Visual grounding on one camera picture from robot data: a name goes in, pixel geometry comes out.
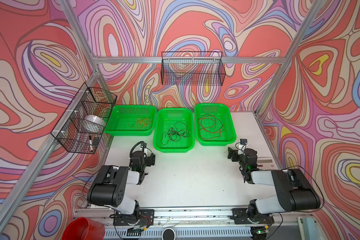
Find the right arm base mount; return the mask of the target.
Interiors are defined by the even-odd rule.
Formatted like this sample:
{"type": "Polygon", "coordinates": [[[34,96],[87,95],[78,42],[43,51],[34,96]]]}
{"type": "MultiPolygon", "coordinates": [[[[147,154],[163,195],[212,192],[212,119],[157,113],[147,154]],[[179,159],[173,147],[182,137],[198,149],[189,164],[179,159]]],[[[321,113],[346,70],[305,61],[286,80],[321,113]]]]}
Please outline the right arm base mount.
{"type": "Polygon", "coordinates": [[[272,214],[261,214],[257,210],[251,208],[232,209],[232,215],[230,216],[230,219],[233,220],[236,225],[245,225],[245,224],[272,225],[275,223],[272,214]]]}

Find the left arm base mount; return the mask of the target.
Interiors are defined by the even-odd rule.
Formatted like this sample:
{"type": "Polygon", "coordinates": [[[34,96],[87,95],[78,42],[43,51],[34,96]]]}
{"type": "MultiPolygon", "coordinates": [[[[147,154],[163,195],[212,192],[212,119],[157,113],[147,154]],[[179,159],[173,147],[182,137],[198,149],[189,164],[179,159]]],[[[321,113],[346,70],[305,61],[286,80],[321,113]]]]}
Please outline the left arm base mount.
{"type": "Polygon", "coordinates": [[[110,215],[113,219],[114,226],[127,226],[127,227],[149,227],[154,223],[155,210],[143,209],[135,211],[131,215],[123,215],[118,212],[110,215]]]}

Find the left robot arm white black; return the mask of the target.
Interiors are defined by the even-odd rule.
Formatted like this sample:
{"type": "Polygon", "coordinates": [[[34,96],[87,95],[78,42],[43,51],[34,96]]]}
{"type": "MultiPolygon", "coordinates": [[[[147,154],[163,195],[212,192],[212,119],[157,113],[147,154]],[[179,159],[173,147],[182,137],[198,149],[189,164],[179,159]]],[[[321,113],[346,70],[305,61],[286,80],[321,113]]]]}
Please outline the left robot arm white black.
{"type": "Polygon", "coordinates": [[[156,155],[146,142],[140,141],[130,150],[129,160],[128,166],[104,165],[100,168],[87,193],[89,204],[109,207],[120,215],[140,215],[139,203],[127,196],[126,187],[143,183],[148,175],[146,168],[155,164],[156,155]]]}

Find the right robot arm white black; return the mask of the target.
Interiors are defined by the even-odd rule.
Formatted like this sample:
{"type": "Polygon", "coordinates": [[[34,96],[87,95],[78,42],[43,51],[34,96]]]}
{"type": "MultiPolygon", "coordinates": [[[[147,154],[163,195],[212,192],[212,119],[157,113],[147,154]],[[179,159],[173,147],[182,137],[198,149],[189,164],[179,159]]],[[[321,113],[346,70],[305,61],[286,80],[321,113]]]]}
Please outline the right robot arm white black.
{"type": "Polygon", "coordinates": [[[275,188],[276,194],[251,200],[244,214],[234,214],[233,219],[243,217],[250,223],[267,221],[272,214],[318,210],[319,195],[299,169],[261,170],[258,168],[257,151],[253,149],[228,148],[228,159],[239,164],[245,183],[275,188]]]}

